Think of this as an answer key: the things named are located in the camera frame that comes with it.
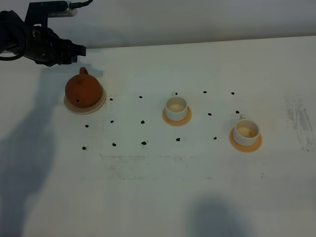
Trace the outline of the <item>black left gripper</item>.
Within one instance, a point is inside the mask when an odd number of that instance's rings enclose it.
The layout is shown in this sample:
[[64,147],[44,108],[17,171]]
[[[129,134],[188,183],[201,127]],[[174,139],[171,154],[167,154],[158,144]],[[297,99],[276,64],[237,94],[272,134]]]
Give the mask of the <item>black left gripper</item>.
[[69,65],[86,56],[86,47],[59,38],[50,28],[14,25],[14,59],[26,57],[46,66]]

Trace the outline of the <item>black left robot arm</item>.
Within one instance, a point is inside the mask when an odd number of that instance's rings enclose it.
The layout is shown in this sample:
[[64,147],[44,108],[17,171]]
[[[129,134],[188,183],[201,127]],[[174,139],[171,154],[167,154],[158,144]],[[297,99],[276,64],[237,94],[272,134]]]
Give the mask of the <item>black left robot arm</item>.
[[29,25],[11,10],[0,13],[0,52],[14,54],[2,56],[2,61],[26,57],[51,67],[75,63],[78,56],[86,55],[86,47],[59,38],[50,28]]

